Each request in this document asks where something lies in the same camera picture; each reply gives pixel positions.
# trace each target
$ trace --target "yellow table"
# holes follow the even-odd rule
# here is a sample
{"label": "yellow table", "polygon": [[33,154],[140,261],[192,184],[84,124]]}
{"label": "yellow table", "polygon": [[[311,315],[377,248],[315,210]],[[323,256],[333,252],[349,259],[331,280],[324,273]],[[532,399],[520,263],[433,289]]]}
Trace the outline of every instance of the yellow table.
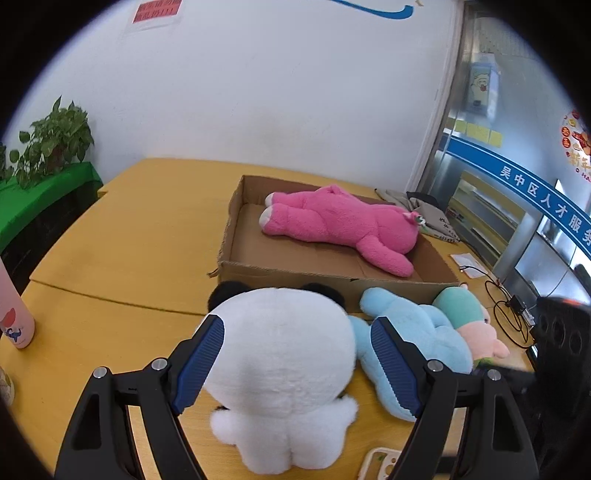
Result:
{"label": "yellow table", "polygon": [[[106,365],[113,372],[142,368],[153,358],[167,356],[200,323],[216,284],[206,273],[215,268],[228,201],[243,174],[319,185],[332,181],[267,167],[145,160],[104,187],[100,201],[63,235],[32,275],[23,298],[37,321],[35,338],[23,351],[2,338],[0,365],[17,388],[12,412],[50,469],[95,367]],[[340,184],[356,194],[373,194],[366,187]],[[431,241],[461,278],[449,254],[468,248]],[[484,281],[468,283],[492,311]],[[511,356],[502,363],[529,368],[523,351],[505,341]],[[360,409],[343,455],[327,470],[294,468],[278,478],[354,479],[372,448],[403,447],[411,425],[385,412],[359,368],[347,391]],[[216,406],[203,391],[181,417],[205,473],[212,480],[260,478],[243,466],[234,447],[213,438],[209,414]],[[157,479],[141,415],[137,409],[131,414],[146,476]],[[450,451],[462,427],[461,414],[456,417],[448,439]]]}
{"label": "yellow table", "polygon": [[[113,372],[143,368],[158,356],[168,356],[202,319],[92,299],[36,283],[27,287],[23,299],[37,322],[35,337],[22,351],[6,337],[0,339],[0,365],[17,389],[12,412],[50,469],[80,393],[96,367],[104,365]],[[359,403],[359,415],[348,430],[345,452],[328,470],[306,471],[306,478],[356,478],[368,451],[384,445],[401,449],[410,434],[409,423],[393,418],[380,406],[361,369],[355,371],[347,392]],[[259,478],[243,466],[234,447],[212,436],[209,415],[218,405],[203,390],[181,416],[201,466],[212,480]],[[141,415],[137,408],[131,413],[146,476],[157,479]],[[294,468],[280,478],[303,475]]]}
{"label": "yellow table", "polygon": [[[228,203],[244,174],[316,185],[306,173],[215,161],[148,159],[102,197],[39,263],[31,279],[73,293],[180,313],[207,313]],[[354,194],[371,188],[338,182]]]}

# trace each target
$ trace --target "black panda ear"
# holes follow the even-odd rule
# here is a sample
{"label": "black panda ear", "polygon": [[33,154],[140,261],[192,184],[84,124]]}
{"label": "black panda ear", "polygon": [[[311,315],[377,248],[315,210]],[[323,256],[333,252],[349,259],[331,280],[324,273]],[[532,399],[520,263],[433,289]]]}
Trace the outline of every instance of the black panda ear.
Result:
{"label": "black panda ear", "polygon": [[251,291],[248,285],[241,281],[223,281],[220,283],[209,296],[207,301],[207,311],[211,312],[215,307],[224,303],[227,299],[231,299],[236,295]]}
{"label": "black panda ear", "polygon": [[343,309],[345,308],[345,297],[343,297],[332,287],[327,287],[322,283],[307,283],[300,290],[307,290],[319,293],[320,295],[324,295],[325,297],[330,298],[333,302],[340,305]]}

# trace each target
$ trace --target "potted plant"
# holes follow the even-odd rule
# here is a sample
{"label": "potted plant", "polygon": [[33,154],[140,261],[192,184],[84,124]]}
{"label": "potted plant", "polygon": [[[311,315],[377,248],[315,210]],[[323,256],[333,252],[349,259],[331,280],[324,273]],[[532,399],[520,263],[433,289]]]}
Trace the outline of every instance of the potted plant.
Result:
{"label": "potted plant", "polygon": [[9,153],[15,167],[5,170],[7,179],[14,175],[22,188],[61,171],[75,157],[82,162],[90,145],[95,144],[87,113],[74,102],[68,108],[60,105],[61,97],[53,104],[49,115],[31,124],[33,133],[19,132],[19,140],[26,145],[22,154],[18,150]]}
{"label": "potted plant", "polygon": [[6,145],[0,142],[0,181],[8,181],[13,171],[12,166],[6,167]]}

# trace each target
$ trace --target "pink pig plush toy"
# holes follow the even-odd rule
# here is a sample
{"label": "pink pig plush toy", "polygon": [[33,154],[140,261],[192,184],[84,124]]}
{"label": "pink pig plush toy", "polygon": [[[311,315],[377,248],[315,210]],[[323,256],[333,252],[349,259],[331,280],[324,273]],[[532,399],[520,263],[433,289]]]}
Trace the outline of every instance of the pink pig plush toy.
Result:
{"label": "pink pig plush toy", "polygon": [[259,224],[267,235],[356,248],[368,262],[399,277],[413,274],[404,256],[424,223],[417,213],[394,205],[370,205],[337,185],[315,192],[271,193]]}

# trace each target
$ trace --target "metal screw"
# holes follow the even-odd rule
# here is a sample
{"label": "metal screw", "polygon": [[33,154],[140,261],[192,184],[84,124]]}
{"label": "metal screw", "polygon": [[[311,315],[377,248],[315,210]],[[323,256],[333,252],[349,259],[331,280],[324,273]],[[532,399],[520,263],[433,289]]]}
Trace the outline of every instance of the metal screw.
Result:
{"label": "metal screw", "polygon": [[431,372],[440,372],[443,370],[443,364],[439,360],[429,360],[427,363],[427,368]]}
{"label": "metal screw", "polygon": [[92,372],[92,376],[95,378],[103,378],[107,374],[107,369],[105,367],[97,367],[95,371]]}
{"label": "metal screw", "polygon": [[487,373],[488,378],[490,378],[493,382],[496,382],[497,380],[501,379],[501,372],[499,372],[498,370],[492,369],[489,370]]}
{"label": "metal screw", "polygon": [[152,368],[154,370],[162,370],[162,369],[166,368],[167,365],[168,365],[168,362],[164,358],[157,358],[156,360],[154,360],[152,362]]}

